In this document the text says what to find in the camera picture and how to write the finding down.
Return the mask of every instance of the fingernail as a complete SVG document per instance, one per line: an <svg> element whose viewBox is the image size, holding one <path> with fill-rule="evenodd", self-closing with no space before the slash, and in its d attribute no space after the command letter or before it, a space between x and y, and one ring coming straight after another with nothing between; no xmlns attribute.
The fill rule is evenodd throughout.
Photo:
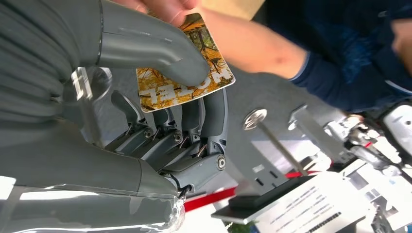
<svg viewBox="0 0 412 233"><path fill-rule="evenodd" d="M177 18L182 12L183 12L182 10L178 11L178 12L171 18L171 20L169 21L169 23L173 24L173 22L176 20L176 18Z"/></svg>

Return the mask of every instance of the blue shirt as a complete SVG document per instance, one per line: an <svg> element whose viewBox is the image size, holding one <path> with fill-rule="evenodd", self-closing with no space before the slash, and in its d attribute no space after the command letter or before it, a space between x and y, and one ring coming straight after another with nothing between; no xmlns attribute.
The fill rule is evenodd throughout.
<svg viewBox="0 0 412 233"><path fill-rule="evenodd" d="M392 50L390 25L394 19L412 18L411 0L298 2L275 6L295 12L282 22L275 22L282 16L272 17L270 24L309 51L306 64L292 79L295 85L350 112L412 97L412 77Z"/></svg>

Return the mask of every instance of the metal rod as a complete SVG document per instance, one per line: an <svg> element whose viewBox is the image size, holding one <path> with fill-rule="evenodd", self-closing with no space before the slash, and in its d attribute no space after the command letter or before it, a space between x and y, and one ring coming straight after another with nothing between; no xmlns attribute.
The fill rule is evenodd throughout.
<svg viewBox="0 0 412 233"><path fill-rule="evenodd" d="M182 148L183 144L186 142L189 136L186 136L185 139L183 139L182 143L180 143L179 149Z"/></svg>
<svg viewBox="0 0 412 233"><path fill-rule="evenodd" d="M202 146L202 148L200 148L199 152L197 152L196 157L200 157L200 155L202 154L202 152L206 149L207 144L204 144Z"/></svg>
<svg viewBox="0 0 412 233"><path fill-rule="evenodd" d="M303 169L303 166L293 157L293 155L279 142L275 135L264 125L259 122L257 126L268 136L273 145L280 151L280 153L289 161L289 163L296 168L303 176L307 176L308 172Z"/></svg>
<svg viewBox="0 0 412 233"><path fill-rule="evenodd" d="M400 171L400 176L406 180L406 182L412 184L412 177L410 177L400 166L396 166Z"/></svg>

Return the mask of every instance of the green plant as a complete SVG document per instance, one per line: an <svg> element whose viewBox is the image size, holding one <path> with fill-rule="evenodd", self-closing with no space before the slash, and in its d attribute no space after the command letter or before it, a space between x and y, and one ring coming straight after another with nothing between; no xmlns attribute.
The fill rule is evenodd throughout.
<svg viewBox="0 0 412 233"><path fill-rule="evenodd" d="M256 222L249 222L247 225L241 225L233 222L224 222L229 233L250 233L250 227L254 226Z"/></svg>

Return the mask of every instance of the forearm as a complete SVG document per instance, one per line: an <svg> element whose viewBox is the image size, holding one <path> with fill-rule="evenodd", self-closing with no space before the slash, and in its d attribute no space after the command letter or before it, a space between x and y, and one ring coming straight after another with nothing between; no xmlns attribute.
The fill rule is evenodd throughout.
<svg viewBox="0 0 412 233"><path fill-rule="evenodd" d="M244 71L290 79L305 62L304 49L262 25L204 8L199 13L225 60Z"/></svg>

